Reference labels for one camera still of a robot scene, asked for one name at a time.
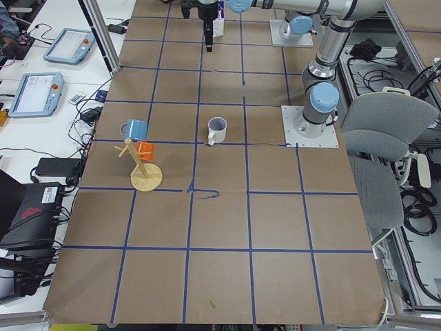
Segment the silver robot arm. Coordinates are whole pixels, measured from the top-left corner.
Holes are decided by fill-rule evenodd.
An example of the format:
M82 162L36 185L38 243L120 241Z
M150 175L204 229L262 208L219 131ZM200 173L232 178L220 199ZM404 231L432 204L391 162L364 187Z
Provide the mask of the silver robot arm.
M223 36L224 33L224 10L223 7L218 9L215 19L211 21L212 29L205 29L207 35L205 41L208 52L212 51L213 38ZM269 21L269 29L271 32L271 42L273 46L295 47L295 48L312 48L313 41L311 31L313 30L312 16L302 16L295 14L291 19Z
M304 69L304 88L328 81L335 76L335 66L356 23L382 9L384 1L228 1L231 11L242 13L250 7L264 10L278 9L305 14L328 14L330 22L320 43L316 57Z

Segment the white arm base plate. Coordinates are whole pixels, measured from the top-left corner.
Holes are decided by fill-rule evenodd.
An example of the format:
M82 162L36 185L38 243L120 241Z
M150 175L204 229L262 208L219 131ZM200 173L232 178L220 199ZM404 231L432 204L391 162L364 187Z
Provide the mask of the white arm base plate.
M312 48L314 46L310 32L294 34L289 23L285 20L272 19L269 21L269 27L273 46L293 48Z
M285 144L293 148L339 148L336 127L330 114L321 124L303 117L303 106L282 106Z

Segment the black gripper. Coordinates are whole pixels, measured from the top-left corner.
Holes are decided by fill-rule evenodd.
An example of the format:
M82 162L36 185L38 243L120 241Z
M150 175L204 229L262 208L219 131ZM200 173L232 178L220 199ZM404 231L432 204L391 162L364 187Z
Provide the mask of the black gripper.
M217 0L197 0L198 18L205 22L205 46L206 51L213 51L213 20L218 17Z

